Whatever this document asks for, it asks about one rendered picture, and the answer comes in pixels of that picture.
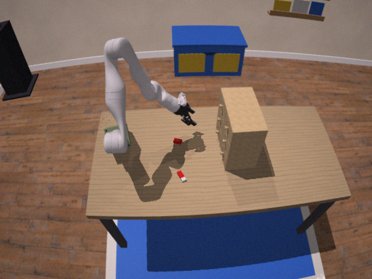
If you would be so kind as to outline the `wooden chest of drawers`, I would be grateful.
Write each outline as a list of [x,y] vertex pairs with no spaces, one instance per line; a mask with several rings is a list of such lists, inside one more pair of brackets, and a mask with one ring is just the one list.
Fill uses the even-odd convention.
[[232,137],[225,170],[255,167],[268,128],[252,87],[221,88]]

